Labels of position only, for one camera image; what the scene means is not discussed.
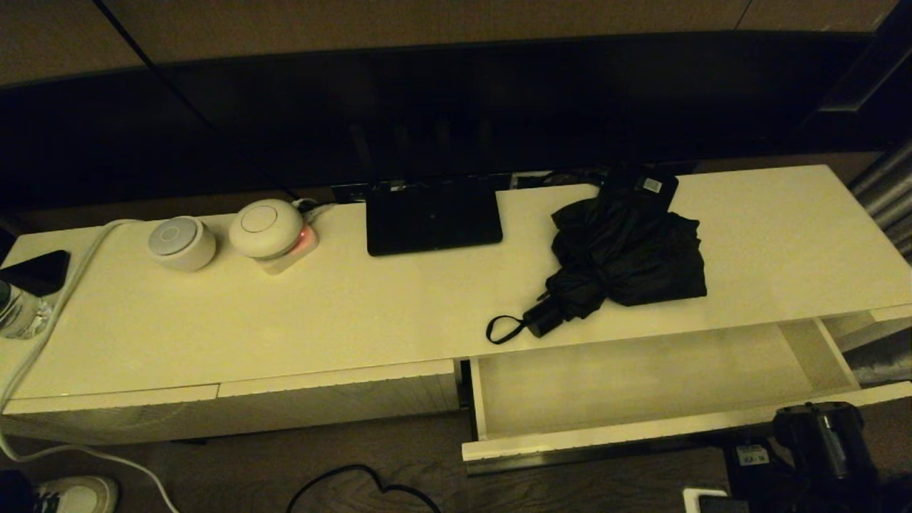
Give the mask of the wide white ribbed drawer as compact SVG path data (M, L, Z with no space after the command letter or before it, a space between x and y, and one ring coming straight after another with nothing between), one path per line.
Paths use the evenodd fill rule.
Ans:
M471 477L702 444L808 402L912 398L912 383L860 386L819 319L473 358L470 377Z

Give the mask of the black umbrella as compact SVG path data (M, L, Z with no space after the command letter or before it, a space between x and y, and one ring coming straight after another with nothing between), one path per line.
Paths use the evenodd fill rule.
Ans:
M698 220L681 217L657 200L602 194L551 215L551 252L560 267L545 280L533 308L514 329L486 338L501 345L527 329L541 338L564 322L584 319L603 303L642 306L700 298L709 292Z

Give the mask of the white wooden panel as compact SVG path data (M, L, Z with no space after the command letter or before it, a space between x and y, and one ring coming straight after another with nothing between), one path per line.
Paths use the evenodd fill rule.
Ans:
M912 304L824 318L823 324L841 353L847 353L912 328Z
M254 431L309 428L459 409L452 360L320 371L219 384Z
M123 445L182 438L202 422L199 405L216 384L137 392L66 394L10 400L0 411L7 435L66 444Z

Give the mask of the white ribbed cabinet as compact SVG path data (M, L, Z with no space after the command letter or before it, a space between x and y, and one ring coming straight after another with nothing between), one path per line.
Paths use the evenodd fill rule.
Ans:
M504 240L424 254L368 254L362 204L316 220L315 251L269 275L230 248L195 273L147 252L153 222L105 237L13 399L137 392L320 371L473 358L804 321L912 304L906 263L823 165L688 175L672 211L697 219L709 292L605 304L543 338L494 345L491 318L518 316L557 270L551 214L588 185L499 193ZM182 438L254 431L209 400Z

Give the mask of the grey pleated curtain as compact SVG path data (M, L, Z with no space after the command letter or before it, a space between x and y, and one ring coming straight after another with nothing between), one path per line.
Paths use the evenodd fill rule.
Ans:
M849 189L912 266L912 136L875 160Z

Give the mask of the black set-top box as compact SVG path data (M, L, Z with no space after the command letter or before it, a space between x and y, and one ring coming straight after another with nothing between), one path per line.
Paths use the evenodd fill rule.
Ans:
M630 199L655 210L668 212L680 187L673 173L645 165L618 165L605 169L597 197Z

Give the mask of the black flat screen television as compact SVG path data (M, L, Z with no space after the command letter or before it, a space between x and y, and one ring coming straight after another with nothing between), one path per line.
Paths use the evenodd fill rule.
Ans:
M250 56L0 88L0 209L612 160L879 150L863 36L661 33Z

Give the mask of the white power strip red light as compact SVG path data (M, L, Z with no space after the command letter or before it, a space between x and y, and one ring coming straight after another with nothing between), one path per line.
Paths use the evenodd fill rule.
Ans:
M317 202L312 202L310 200L296 200L290 202L290 204L299 209L300 214L303 215L305 229L300 236L299 242L297 242L296 246L293 246L292 250L287 254L277 257L277 259L254 259L266 273L271 275L278 275L284 270L289 269L289 267L293 266L296 262L299 262L318 247L319 237L313 227L313 221L315 221L323 211L326 211L326 209L332 208L333 206L332 202L317 204Z

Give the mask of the white dome shaped device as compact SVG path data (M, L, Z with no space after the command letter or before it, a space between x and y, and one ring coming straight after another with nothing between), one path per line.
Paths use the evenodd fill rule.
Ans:
M268 199L238 211L228 237L232 247L249 259L270 260L290 252L304 229L299 209L290 202Z

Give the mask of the white speaker with grey top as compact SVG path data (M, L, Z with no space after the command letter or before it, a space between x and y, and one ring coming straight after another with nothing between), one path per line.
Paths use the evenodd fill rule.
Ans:
M147 238L147 250L167 269L196 272L214 259L217 239L200 219L174 217L151 231Z

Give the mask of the white sneaker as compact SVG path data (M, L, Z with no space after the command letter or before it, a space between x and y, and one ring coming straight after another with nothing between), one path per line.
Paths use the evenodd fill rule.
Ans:
M42 482L32 497L30 513L114 513L120 486L101 475L78 475Z

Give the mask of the dark trouser leg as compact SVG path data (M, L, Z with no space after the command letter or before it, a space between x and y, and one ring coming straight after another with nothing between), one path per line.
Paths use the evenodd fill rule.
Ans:
M33 513L32 484L17 470L0 470L0 513Z

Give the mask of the black smartphone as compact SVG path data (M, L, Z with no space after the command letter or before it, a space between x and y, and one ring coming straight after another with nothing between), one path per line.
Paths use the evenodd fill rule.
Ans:
M56 250L0 269L0 280L34 296L50 296L66 283L71 253Z

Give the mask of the clear plastic water bottle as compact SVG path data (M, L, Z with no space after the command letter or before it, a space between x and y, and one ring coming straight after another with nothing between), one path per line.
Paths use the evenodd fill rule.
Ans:
M31 340L48 327L52 303L0 280L0 338Z

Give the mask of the black television base plate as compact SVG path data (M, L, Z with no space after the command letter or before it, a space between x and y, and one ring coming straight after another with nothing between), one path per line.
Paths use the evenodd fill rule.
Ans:
M372 257L489 246L504 239L497 195L486 179L377 188L367 194L366 208Z

